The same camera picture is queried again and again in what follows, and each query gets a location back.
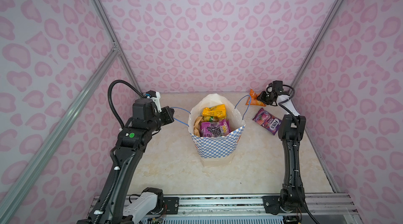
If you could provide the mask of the yellow orange candy bag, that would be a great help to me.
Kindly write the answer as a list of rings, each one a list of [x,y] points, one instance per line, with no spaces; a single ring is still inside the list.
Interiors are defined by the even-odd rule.
[[[205,122],[220,121],[227,118],[227,110],[224,104],[219,104],[204,108],[201,115]]]

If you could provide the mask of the right aluminium corner post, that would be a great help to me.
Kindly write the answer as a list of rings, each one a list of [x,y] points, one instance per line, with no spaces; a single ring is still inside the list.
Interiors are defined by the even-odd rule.
[[[297,88],[298,83],[301,81],[303,74],[307,70],[309,63],[315,56],[320,44],[322,43],[324,37],[326,36],[326,33],[330,29],[332,23],[334,22],[335,18],[337,17],[338,13],[340,12],[341,8],[343,7],[346,1],[347,0],[334,0],[328,14],[325,17],[322,26],[320,27],[315,39],[313,40],[311,47],[307,51],[306,56],[291,84],[292,87],[294,87],[295,89]]]

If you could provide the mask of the blue checkered paper bag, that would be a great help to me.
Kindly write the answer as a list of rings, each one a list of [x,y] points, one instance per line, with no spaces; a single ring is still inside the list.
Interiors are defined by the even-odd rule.
[[[193,145],[198,153],[198,157],[203,167],[215,167],[227,165],[233,160],[235,151],[239,145],[240,139],[246,128],[246,113],[250,108],[247,104],[241,108],[240,103],[249,95],[243,94],[237,98],[235,94],[208,94],[202,98],[188,98],[187,95],[180,95],[176,100],[177,105],[174,109],[185,111],[187,119],[185,121],[177,116],[174,119],[181,124],[186,125],[187,134],[191,137]],[[229,125],[228,135],[218,137],[204,137],[194,133],[194,126],[205,108],[211,108],[223,104],[226,108],[226,121]]]

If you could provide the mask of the aluminium corner frame post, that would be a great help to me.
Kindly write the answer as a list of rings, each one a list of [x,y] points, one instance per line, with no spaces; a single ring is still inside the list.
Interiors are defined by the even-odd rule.
[[[112,26],[108,13],[107,13],[104,5],[102,4],[102,1],[101,0],[89,0],[89,1],[92,3],[92,5],[99,17],[99,20],[102,23],[102,25],[110,39],[110,42],[112,43],[113,54],[115,54],[115,56],[117,56],[118,59],[120,60],[120,62],[122,63],[123,68],[126,71],[126,74],[128,75],[128,78],[131,81],[131,83],[134,85],[134,87],[138,91],[141,91],[141,88],[139,87],[139,84],[135,78],[134,72],[129,64],[129,60],[127,59],[126,54],[124,53],[124,50],[116,35],[116,32]]]

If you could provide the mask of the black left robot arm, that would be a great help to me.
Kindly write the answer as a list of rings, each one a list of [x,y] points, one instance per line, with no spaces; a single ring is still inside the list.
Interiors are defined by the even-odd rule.
[[[173,123],[173,115],[174,109],[161,107],[158,97],[135,100],[132,116],[121,124],[116,144],[109,153],[112,167],[101,195],[88,217],[79,220],[80,224],[140,224],[149,212],[164,209],[162,190],[156,188],[147,188],[127,214],[124,203],[147,145],[162,126]]]

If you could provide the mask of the purple grape candy bag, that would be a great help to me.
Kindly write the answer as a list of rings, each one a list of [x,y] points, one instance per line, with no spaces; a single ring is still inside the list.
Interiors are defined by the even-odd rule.
[[[200,126],[201,136],[206,138],[218,138],[231,133],[229,122],[226,119],[212,122],[202,122]]]

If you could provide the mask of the orange taro chips bag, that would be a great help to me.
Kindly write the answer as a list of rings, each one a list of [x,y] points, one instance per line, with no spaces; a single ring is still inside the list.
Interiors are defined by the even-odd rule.
[[[204,122],[204,117],[199,116],[196,118],[193,126],[193,134],[197,137],[202,137],[201,124]]]

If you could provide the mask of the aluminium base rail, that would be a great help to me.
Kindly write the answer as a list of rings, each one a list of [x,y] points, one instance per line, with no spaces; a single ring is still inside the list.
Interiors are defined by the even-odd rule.
[[[163,195],[145,192],[109,203],[95,197],[82,224],[361,224],[348,194],[306,194],[290,206],[278,194]]]

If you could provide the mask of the small orange snack packet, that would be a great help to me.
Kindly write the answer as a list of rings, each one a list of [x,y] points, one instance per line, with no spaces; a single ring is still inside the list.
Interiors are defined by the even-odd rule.
[[[257,105],[261,107],[266,107],[266,105],[258,100],[258,94],[255,93],[253,89],[250,90],[249,92],[249,97],[246,101],[246,105]]]

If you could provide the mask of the purple Fox's candy bag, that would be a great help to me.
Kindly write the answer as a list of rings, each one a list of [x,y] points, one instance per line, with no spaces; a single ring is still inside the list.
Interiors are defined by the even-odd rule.
[[[263,108],[257,112],[253,118],[253,121],[261,125],[273,135],[276,135],[282,123],[281,119],[273,116]]]

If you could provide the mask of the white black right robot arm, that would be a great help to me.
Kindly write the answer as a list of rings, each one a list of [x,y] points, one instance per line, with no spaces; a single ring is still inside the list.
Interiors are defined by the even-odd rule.
[[[282,189],[278,197],[264,196],[266,213],[277,215],[291,213],[305,207],[305,193],[300,174],[299,148],[304,135],[306,118],[296,116],[284,104],[294,96],[295,90],[290,85],[275,80],[258,96],[266,105],[280,106],[287,113],[283,116],[278,137],[282,142],[285,160],[285,173]]]

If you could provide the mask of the diagonal aluminium frame bar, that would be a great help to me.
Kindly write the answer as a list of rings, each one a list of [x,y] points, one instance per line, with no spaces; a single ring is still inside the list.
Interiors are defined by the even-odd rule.
[[[29,103],[21,105],[22,95],[13,95],[1,87],[1,101],[8,99],[13,114],[27,117],[16,128],[1,132],[1,138],[12,141],[12,145],[1,144],[1,178],[8,181],[7,187],[1,184],[1,223],[9,223],[20,208],[29,191],[38,180],[46,165],[60,146],[62,140],[82,113],[94,91],[97,89],[113,62],[120,57],[121,49],[114,47],[92,76],[84,83],[79,93],[71,100],[65,112],[52,118],[45,110],[32,107]],[[20,136],[29,137],[32,133],[42,138],[42,143],[27,154],[21,154],[15,147]]]

